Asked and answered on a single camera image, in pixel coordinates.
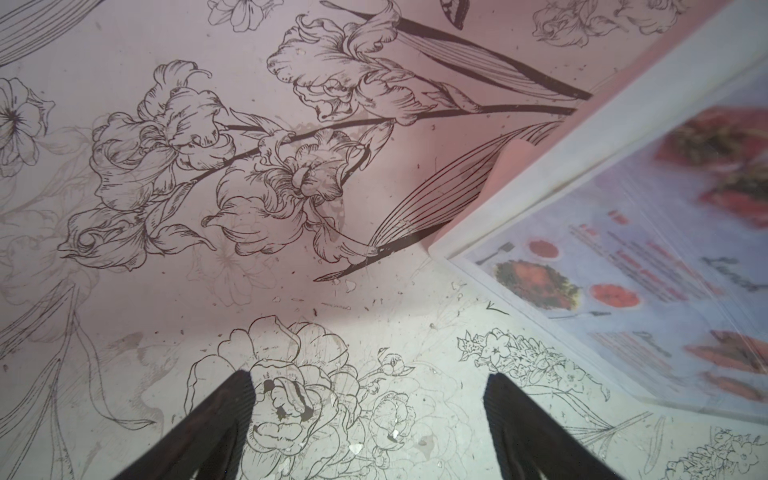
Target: leaf drawing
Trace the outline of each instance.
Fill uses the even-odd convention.
[[[38,435],[44,435],[41,430],[43,425],[51,435],[51,472],[57,472],[57,478],[75,478],[58,418],[59,376],[72,349],[73,337],[77,338],[87,358],[88,392],[96,413],[129,430],[143,429],[154,423],[149,419],[119,419],[110,411],[104,395],[98,354],[78,320],[78,298],[78,288],[74,283],[61,282],[24,315],[0,330],[0,359],[23,348],[41,331],[51,329],[61,333],[58,351],[42,368],[22,400],[0,418],[0,439],[15,434],[18,440],[12,444],[5,463],[0,467],[3,478],[16,476],[33,441]]]
[[[322,0],[330,8],[347,10]],[[372,15],[347,10],[360,18]],[[401,18],[397,40],[415,48],[439,64],[486,84],[536,98],[588,100],[592,94],[546,75],[535,68],[464,38]]]
[[[0,18],[0,67],[46,46],[103,0],[30,0]]]
[[[422,182],[384,219],[369,245],[377,253],[346,270],[329,273],[315,281],[340,278],[409,247],[448,224],[482,190],[502,148],[514,138],[533,144],[544,140],[560,121],[533,124],[503,134],[445,165]]]
[[[650,437],[650,444],[648,446],[648,460],[646,460],[643,467],[645,475],[648,475],[659,461],[661,446],[664,444],[664,423],[666,421],[667,417],[661,415],[656,421],[656,425],[654,425],[654,435]]]

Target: laminated menu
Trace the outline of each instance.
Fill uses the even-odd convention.
[[[660,402],[768,419],[765,72],[480,240],[463,268]]]

